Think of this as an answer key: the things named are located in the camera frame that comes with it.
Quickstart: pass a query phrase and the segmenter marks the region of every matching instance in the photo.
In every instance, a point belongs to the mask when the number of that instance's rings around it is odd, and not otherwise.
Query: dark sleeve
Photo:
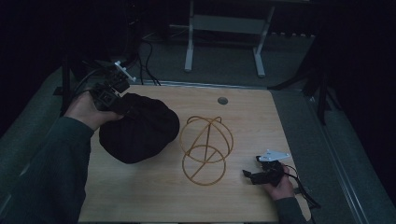
[[[280,224],[307,223],[296,198],[284,198],[275,201]]]
[[[85,124],[59,118],[11,191],[4,223],[77,223],[92,135]]]

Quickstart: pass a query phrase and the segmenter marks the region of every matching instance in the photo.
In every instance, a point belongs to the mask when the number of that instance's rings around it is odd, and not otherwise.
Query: metal stand
[[[189,45],[187,46],[186,63],[184,70],[192,70],[192,55],[194,50],[193,31],[207,30],[219,32],[231,32],[251,35],[261,35],[259,45],[253,49],[253,56],[256,62],[257,75],[264,77],[264,66],[262,64],[262,46],[267,37],[271,19],[274,15],[275,7],[271,7],[266,20],[242,19],[230,17],[218,17],[194,14],[194,1],[190,0],[190,25],[189,25]]]

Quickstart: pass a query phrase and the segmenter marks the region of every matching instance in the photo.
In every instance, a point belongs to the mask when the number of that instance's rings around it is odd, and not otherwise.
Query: wire
[[[290,177],[294,178],[294,179],[297,181],[297,184],[298,184],[298,187],[299,187],[299,190],[300,190],[301,194],[304,196],[304,198],[305,198],[309,203],[312,204],[312,206],[309,207],[310,209],[313,209],[313,208],[320,208],[320,207],[321,207],[320,204],[317,203],[317,202],[305,191],[303,184],[301,183],[300,179],[299,179],[297,176],[290,175],[290,174],[286,174],[286,173],[285,173],[285,175],[290,176]]]
[[[172,38],[172,37],[181,35],[181,34],[185,33],[185,32],[188,31],[188,30],[189,30],[189,29],[183,29],[182,31],[180,31],[180,32],[178,32],[178,33],[176,33],[176,34],[170,35],[169,38]]]
[[[153,81],[155,86],[161,86],[160,81],[151,74],[151,72],[149,71],[149,58],[151,57],[152,54],[152,45],[146,41],[146,40],[142,40],[142,43],[148,44],[150,46],[149,49],[149,53],[148,53],[148,57],[146,59],[146,62],[143,64],[142,63],[142,58],[140,57],[140,54],[137,55],[137,59],[139,61],[139,65],[140,65],[140,82],[142,85],[144,85],[144,81],[143,81],[143,72],[146,72],[146,74],[151,78],[151,80]]]
[[[148,38],[151,35],[155,35],[156,32],[152,32],[151,34],[145,35],[142,37],[143,40],[146,40],[146,38]]]
[[[312,220],[312,223],[314,223],[314,224],[316,224],[317,222],[315,221],[315,219],[314,219],[314,216],[311,214],[311,220]]]
[[[290,169],[292,169],[292,170],[294,171],[294,173],[296,173],[297,178],[299,177],[299,176],[298,176],[298,173],[297,173],[297,170],[296,170],[294,167],[289,166],[289,165],[285,165],[285,166],[286,166],[286,167],[289,167]]]
[[[87,76],[85,76],[85,77],[78,83],[78,85],[74,88],[73,93],[71,94],[71,97],[70,97],[70,99],[69,99],[69,103],[70,103],[76,96],[78,96],[79,94],[83,93],[83,91],[82,91],[82,92],[78,92],[78,90],[81,88],[81,86],[82,86],[85,82],[87,82],[88,79],[89,79],[90,77],[92,77],[94,74],[96,74],[97,72],[99,72],[99,71],[101,71],[101,70],[105,70],[105,68],[104,68],[104,67],[101,67],[101,68],[96,68],[96,69],[92,70]]]

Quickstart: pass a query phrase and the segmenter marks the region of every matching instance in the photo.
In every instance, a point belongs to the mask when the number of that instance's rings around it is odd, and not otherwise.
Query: black cable
[[[289,166],[289,165],[284,165],[284,166],[289,167],[290,169],[292,169],[292,170],[294,171],[294,173],[296,173],[297,178],[299,177],[299,176],[298,176],[298,173],[297,173],[297,170],[296,170],[294,167]]]
[[[314,223],[314,224],[317,223],[317,222],[315,221],[314,216],[312,215],[312,213],[311,213],[311,220],[312,220],[312,223]]]
[[[150,46],[150,51],[148,53],[148,57],[146,59],[146,63],[145,64],[142,63],[142,58],[140,57],[140,54],[137,55],[137,59],[139,61],[139,65],[140,65],[140,73],[139,73],[140,74],[140,82],[141,82],[142,85],[144,85],[143,72],[146,72],[147,75],[153,81],[155,86],[157,86],[157,85],[161,86],[160,81],[154,75],[152,75],[151,72],[149,71],[149,58],[151,57],[151,54],[152,54],[152,45],[148,41],[145,41],[145,40],[142,40],[142,43],[148,44]]]
[[[104,67],[101,68],[96,68],[94,70],[92,70],[87,76],[85,76],[79,83],[78,85],[74,88],[72,94],[71,94],[71,98],[69,99],[69,102],[71,102],[77,95],[78,95],[78,90],[81,88],[81,86],[88,81],[88,79],[90,77],[92,77],[95,73],[104,70]]]
[[[299,179],[297,176],[290,175],[290,174],[286,174],[286,173],[285,173],[285,175],[290,176],[290,177],[294,178],[294,179],[297,181],[297,184],[298,184],[298,187],[299,187],[299,190],[300,190],[301,194],[305,197],[305,199],[306,199],[308,202],[310,202],[310,203],[312,204],[312,206],[310,207],[310,209],[313,209],[313,208],[320,208],[320,207],[321,207],[320,204],[317,203],[317,202],[305,191],[303,184],[301,183],[300,179]]]
[[[78,93],[76,93],[75,98],[80,96],[82,93],[86,92],[86,91],[90,91],[90,90],[83,90],[83,91],[79,91]]]

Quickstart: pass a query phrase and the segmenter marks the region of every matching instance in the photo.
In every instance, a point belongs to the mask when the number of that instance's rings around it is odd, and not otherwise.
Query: hand
[[[97,130],[102,124],[122,119],[122,115],[118,115],[112,111],[99,111],[96,109],[91,94],[86,91],[79,95],[64,113],[65,117],[79,120],[90,127]]]
[[[283,171],[288,174],[289,168],[283,164]],[[283,175],[280,179],[279,184],[274,187],[271,184],[264,184],[264,189],[271,195],[274,201],[283,199],[283,198],[290,198],[294,197],[294,189],[293,185],[289,181],[289,177],[287,175]]]

